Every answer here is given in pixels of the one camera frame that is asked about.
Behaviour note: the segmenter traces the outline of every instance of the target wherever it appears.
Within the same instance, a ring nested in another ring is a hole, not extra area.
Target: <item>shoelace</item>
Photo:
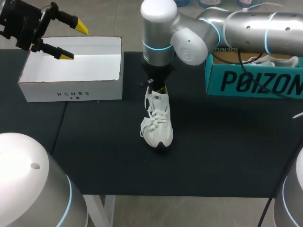
[[[155,130],[158,127],[159,123],[166,123],[166,110],[152,110],[152,106],[148,107],[148,115],[149,119],[147,119],[147,124],[143,127],[143,129],[140,131],[140,136],[143,137],[143,133],[145,129],[147,128],[149,132]]]

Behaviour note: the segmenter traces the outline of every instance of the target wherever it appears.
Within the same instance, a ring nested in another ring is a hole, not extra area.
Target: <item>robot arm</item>
[[[199,65],[217,46],[247,52],[303,56],[303,15],[294,13],[204,10],[193,19],[177,11],[173,0],[145,0],[143,55],[148,64],[170,64],[174,51],[189,65]]]
[[[31,48],[33,52],[43,51],[56,59],[73,59],[72,53],[43,43],[41,37],[45,34],[50,21],[55,19],[88,34],[88,29],[80,19],[60,11],[54,2],[50,4],[49,9],[41,12],[40,9],[21,0],[0,0],[0,25],[4,26],[0,35],[7,39],[15,37],[16,46],[23,50],[29,50],[33,44]]]

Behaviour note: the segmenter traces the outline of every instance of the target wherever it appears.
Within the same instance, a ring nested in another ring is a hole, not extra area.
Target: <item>floor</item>
[[[59,9],[81,18],[90,35],[123,37],[124,51],[141,51],[141,15],[143,0],[56,0]],[[222,8],[240,10],[236,0],[223,0]],[[50,0],[26,0],[43,7]],[[303,12],[302,0],[271,0],[284,7],[264,5],[255,10]],[[196,4],[180,12],[197,17]],[[52,21],[45,36],[75,36],[80,33]],[[16,41],[0,37],[0,49],[15,48]],[[114,227],[256,227],[267,199],[117,196]],[[273,203],[262,227],[273,227]]]

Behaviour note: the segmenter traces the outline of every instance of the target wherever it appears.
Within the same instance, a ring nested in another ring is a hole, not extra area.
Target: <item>black tabletop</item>
[[[18,85],[27,51],[0,50],[0,133],[18,132],[52,153],[66,103],[28,103]]]
[[[176,58],[167,80],[171,152],[140,137],[142,53],[125,53],[123,100],[70,102],[53,157],[83,194],[269,197],[303,137],[303,105],[214,97],[203,65]]]

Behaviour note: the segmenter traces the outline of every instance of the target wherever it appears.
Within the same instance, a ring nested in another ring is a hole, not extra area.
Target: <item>table leg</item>
[[[108,216],[102,205],[100,196],[98,195],[83,195],[86,206],[95,227],[111,227]]]

